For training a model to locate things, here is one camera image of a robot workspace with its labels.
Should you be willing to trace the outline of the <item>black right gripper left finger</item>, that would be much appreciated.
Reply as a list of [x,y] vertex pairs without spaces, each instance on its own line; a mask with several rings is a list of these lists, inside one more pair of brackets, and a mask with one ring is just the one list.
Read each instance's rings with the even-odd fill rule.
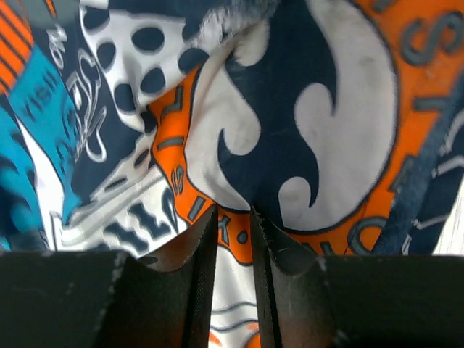
[[3,347],[205,347],[218,245],[207,209],[151,258],[2,252]]

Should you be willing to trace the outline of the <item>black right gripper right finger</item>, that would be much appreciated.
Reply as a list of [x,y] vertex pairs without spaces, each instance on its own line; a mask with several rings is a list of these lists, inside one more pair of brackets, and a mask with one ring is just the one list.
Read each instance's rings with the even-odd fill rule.
[[461,347],[462,257],[318,256],[257,213],[264,347]]

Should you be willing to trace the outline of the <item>colourful patterned shorts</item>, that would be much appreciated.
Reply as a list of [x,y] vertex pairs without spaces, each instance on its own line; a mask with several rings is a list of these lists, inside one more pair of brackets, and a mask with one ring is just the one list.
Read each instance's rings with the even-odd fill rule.
[[1,3],[1,253],[151,258],[214,207],[205,347],[264,347],[253,213],[430,257],[462,176],[461,1]]

